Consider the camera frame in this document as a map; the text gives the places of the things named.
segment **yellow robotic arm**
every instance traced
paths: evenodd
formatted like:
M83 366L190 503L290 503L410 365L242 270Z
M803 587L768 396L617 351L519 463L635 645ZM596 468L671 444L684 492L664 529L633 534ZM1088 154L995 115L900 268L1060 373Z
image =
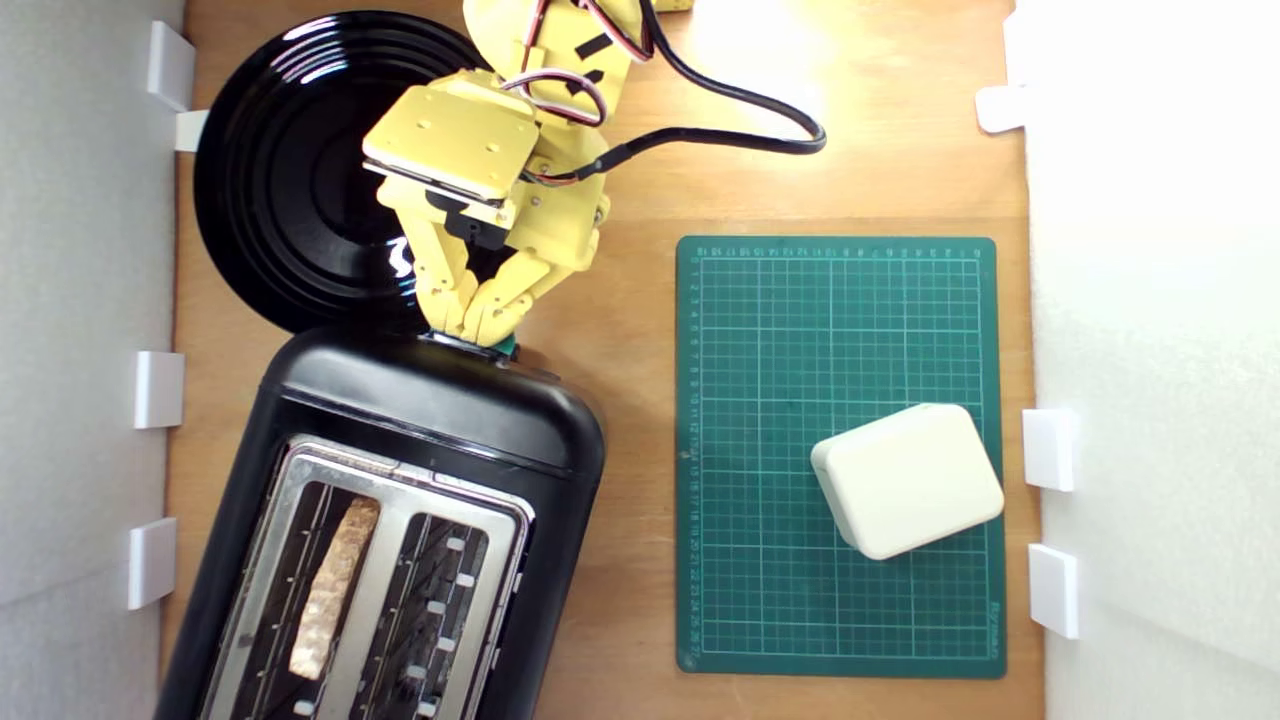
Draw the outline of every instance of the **yellow robotic arm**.
M687 9L691 0L664 5ZM465 0L467 28L493 70L410 88L365 136L365 167L385 176L378 200L401 222L434 332L498 345L539 297L590 268L609 214L604 170L635 152L672 141L782 152L826 143L799 110L684 65L666 46L657 9L653 0ZM667 128L611 150L599 128L631 64L653 58L655 38L685 77L786 114L813 140ZM477 274L479 256L489 277Z

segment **toaster slot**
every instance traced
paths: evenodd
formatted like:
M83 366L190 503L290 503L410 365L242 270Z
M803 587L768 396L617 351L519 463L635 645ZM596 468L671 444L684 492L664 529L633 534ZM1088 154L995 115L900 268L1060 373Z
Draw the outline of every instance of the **toaster slot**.
M204 717L470 720L531 530L520 498L300 438Z

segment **white box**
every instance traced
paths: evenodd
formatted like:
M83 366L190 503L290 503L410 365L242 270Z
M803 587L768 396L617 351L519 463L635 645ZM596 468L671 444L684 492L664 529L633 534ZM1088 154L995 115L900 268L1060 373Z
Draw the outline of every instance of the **white box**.
M973 418L916 405L818 443L810 455L840 536L884 560L986 523L1005 507Z

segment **white plastic clip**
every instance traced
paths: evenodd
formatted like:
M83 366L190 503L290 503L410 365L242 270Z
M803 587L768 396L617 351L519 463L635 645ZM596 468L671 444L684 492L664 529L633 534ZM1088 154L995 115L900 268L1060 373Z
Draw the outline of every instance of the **white plastic clip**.
M996 135L1024 127L1029 105L1027 85L1032 74L1033 46L1027 10L1005 18L1005 83L983 87L974 96L978 127Z

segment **wooden table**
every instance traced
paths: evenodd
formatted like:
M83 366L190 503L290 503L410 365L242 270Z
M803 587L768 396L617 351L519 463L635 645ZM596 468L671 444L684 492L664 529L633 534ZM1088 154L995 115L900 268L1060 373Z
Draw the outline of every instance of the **wooden table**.
M188 0L196 104L261 42L314 15L381 6L462 28L461 0ZM973 92L1004 81L1012 0L698 0L672 42L708 74L815 113L831 142L788 158L667 146L609 176L595 268L536 307L521 341L604 400L611 457L547 673L539 717L1037 719L1043 647L1028 620L1038 498L1021 482L1032 404L1021 138L986 137ZM782 131L773 119L636 68L609 137L666 124ZM165 657L268 360L285 340L223 283L200 242L191 156L179 158L175 343L187 416L173 432L168 511L179 519ZM998 682L685 675L675 662L673 337L676 241L687 233L963 233L1000 247L1007 478L1009 675ZM232 361L220 360L224 357Z

